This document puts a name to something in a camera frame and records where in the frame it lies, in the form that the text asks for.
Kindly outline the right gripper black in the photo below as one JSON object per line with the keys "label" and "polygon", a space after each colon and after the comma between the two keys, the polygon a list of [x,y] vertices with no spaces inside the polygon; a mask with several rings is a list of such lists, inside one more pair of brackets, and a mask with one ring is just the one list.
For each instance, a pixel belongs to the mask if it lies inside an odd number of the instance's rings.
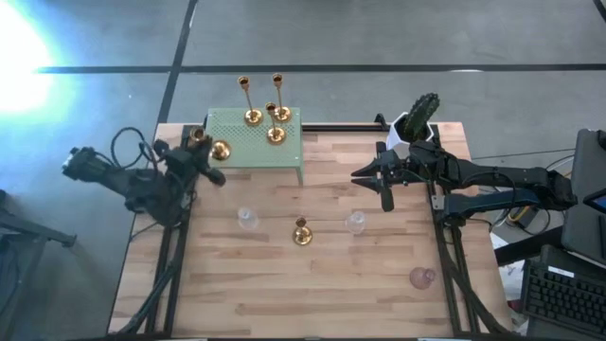
{"label": "right gripper black", "polygon": [[368,165],[355,170],[351,182],[355,185],[379,192],[384,212],[394,209],[394,199],[391,186],[395,184],[406,185],[412,181],[413,173],[407,169],[407,162],[400,159],[393,150],[388,150],[384,142],[377,143],[377,158]]}

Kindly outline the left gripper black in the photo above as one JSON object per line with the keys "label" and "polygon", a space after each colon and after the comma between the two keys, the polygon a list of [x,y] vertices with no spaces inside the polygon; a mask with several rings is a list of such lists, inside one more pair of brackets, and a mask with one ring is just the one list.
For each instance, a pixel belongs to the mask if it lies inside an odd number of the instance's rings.
{"label": "left gripper black", "polygon": [[212,141],[204,140],[196,145],[171,148],[162,139],[155,140],[155,152],[165,165],[165,175],[174,175],[188,182],[196,174],[203,174],[212,184],[222,187],[226,178],[215,168],[208,166],[208,157],[212,149]]}

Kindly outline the tall brass candlestick holder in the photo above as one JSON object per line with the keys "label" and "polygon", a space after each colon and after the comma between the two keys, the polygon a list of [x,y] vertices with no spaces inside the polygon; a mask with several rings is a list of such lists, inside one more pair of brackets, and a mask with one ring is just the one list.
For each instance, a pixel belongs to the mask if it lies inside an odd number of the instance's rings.
{"label": "tall brass candlestick holder", "polygon": [[202,126],[191,128],[188,133],[188,139],[189,146],[208,142],[210,144],[209,153],[213,159],[224,161],[231,154],[231,147],[226,141],[212,141],[212,138],[205,132],[205,129]]}
{"label": "tall brass candlestick holder", "polygon": [[280,73],[272,75],[272,81],[276,88],[278,106],[275,109],[275,118],[280,122],[288,122],[292,118],[292,113],[289,107],[283,105],[281,87],[283,83],[283,76]]}
{"label": "tall brass candlestick holder", "polygon": [[252,105],[252,101],[251,101],[250,93],[249,93],[250,79],[246,76],[240,76],[240,77],[238,77],[238,84],[245,94],[246,102],[247,102],[247,106],[248,106],[247,111],[244,113],[244,122],[248,126],[258,126],[262,122],[263,116],[262,116],[262,112],[259,109],[256,109]]}

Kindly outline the clear ribbed glass candle holder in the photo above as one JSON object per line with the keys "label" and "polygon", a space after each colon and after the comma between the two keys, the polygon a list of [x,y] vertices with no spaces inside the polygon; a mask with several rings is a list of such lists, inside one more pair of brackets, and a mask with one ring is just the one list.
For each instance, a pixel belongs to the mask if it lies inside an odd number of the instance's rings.
{"label": "clear ribbed glass candle holder", "polygon": [[247,231],[258,228],[259,218],[255,210],[250,207],[240,207],[237,212],[239,226]]}
{"label": "clear ribbed glass candle holder", "polygon": [[365,214],[362,211],[354,211],[345,219],[346,229],[355,235],[365,230]]}

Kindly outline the short brass candlestick holder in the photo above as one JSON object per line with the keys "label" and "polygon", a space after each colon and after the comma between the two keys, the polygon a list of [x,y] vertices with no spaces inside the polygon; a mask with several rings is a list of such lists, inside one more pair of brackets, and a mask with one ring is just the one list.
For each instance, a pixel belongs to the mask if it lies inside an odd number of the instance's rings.
{"label": "short brass candlestick holder", "polygon": [[307,245],[312,241],[312,230],[307,227],[307,221],[303,217],[295,221],[293,241],[300,246]]}
{"label": "short brass candlestick holder", "polygon": [[272,121],[272,126],[267,133],[268,142],[272,145],[282,144],[286,139],[286,132],[283,128],[276,126],[276,105],[273,102],[267,102],[265,110]]}

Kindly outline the pink glass candle holder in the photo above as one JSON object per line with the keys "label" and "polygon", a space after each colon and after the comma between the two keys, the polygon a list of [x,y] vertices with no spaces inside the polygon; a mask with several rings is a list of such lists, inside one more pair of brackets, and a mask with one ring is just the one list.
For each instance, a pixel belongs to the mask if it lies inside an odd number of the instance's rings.
{"label": "pink glass candle holder", "polygon": [[415,267],[409,274],[411,285],[418,290],[428,289],[436,279],[434,269],[425,267]]}

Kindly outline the white hexagonal plant pot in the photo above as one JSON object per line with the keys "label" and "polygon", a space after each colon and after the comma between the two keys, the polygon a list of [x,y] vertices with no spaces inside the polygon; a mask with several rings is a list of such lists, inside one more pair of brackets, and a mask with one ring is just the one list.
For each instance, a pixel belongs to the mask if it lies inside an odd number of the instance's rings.
{"label": "white hexagonal plant pot", "polygon": [[404,125],[408,118],[408,112],[402,112],[391,124],[388,131],[387,138],[385,140],[386,148],[393,150],[400,159],[404,159],[410,155],[409,148],[413,142],[417,141],[431,141],[435,136],[435,131],[429,122],[423,127],[424,137],[418,140],[412,140],[408,137],[404,138],[399,133],[399,127]]}

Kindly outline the green cactus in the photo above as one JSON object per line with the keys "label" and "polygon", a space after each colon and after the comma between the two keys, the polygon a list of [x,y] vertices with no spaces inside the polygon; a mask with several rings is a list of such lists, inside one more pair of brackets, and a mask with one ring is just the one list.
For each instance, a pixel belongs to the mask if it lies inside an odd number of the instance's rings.
{"label": "green cactus", "polygon": [[439,107],[440,99],[437,93],[422,95],[413,104],[404,122],[403,140],[412,143],[425,140],[428,134],[427,123]]}

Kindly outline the green perforated metal shelf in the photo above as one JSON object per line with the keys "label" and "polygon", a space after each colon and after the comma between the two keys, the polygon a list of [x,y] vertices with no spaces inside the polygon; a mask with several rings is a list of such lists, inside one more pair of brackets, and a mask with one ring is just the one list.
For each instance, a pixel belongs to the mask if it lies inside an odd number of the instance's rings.
{"label": "green perforated metal shelf", "polygon": [[285,123],[277,123],[285,139],[274,145],[268,140],[273,128],[272,120],[263,115],[257,126],[245,123],[245,108],[210,108],[206,117],[205,132],[213,138],[213,143],[224,142],[229,150],[224,160],[214,155],[209,164],[219,169],[295,169],[298,183],[303,185],[303,144],[300,110],[292,109],[292,118]]}

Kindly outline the black desk beam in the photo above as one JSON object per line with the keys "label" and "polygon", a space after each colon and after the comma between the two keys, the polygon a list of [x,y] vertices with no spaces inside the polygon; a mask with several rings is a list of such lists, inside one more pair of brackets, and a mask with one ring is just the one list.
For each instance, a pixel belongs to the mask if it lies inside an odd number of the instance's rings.
{"label": "black desk beam", "polygon": [[544,245],[562,248],[561,235],[563,227],[555,227],[539,235],[500,246],[494,250],[499,266],[509,265],[519,260],[526,260],[541,254]]}

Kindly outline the white paper sheet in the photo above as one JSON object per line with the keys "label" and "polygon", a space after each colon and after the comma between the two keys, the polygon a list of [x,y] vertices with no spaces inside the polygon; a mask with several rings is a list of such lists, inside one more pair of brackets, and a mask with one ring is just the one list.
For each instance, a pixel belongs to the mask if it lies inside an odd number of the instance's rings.
{"label": "white paper sheet", "polygon": [[[523,260],[518,260],[508,265],[499,266],[507,302],[521,298],[524,265]],[[512,308],[510,308],[510,315],[515,329],[519,329],[526,323],[526,317],[516,313]]]}

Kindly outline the dark metal stand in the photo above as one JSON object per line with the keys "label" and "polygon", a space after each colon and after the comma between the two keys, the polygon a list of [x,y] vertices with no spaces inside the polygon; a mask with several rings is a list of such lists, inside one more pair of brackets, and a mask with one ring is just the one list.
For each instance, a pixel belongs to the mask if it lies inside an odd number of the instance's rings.
{"label": "dark metal stand", "polygon": [[0,341],[10,339],[14,317],[46,243],[71,247],[77,238],[10,213],[7,199],[0,189]]}

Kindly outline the black keyboard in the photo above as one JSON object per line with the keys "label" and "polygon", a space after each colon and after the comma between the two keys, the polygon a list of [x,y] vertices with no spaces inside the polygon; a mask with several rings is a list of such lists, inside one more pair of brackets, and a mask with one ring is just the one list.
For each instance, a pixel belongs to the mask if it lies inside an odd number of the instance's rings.
{"label": "black keyboard", "polygon": [[606,341],[606,280],[530,261],[521,303],[524,314]]}

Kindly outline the small blue-lit screen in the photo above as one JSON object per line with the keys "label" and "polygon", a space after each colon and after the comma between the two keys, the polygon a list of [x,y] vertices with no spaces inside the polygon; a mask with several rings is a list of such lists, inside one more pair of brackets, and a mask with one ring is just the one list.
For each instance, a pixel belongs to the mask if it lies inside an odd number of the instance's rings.
{"label": "small blue-lit screen", "polygon": [[606,188],[587,195],[583,203],[591,208],[606,214]]}

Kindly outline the black crossbar rail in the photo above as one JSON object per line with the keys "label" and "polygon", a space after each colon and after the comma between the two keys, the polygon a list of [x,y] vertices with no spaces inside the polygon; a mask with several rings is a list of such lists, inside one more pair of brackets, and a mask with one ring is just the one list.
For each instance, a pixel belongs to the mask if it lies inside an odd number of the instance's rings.
{"label": "black crossbar rail", "polygon": [[388,132],[390,126],[380,123],[303,123],[302,130],[308,133],[320,132]]}

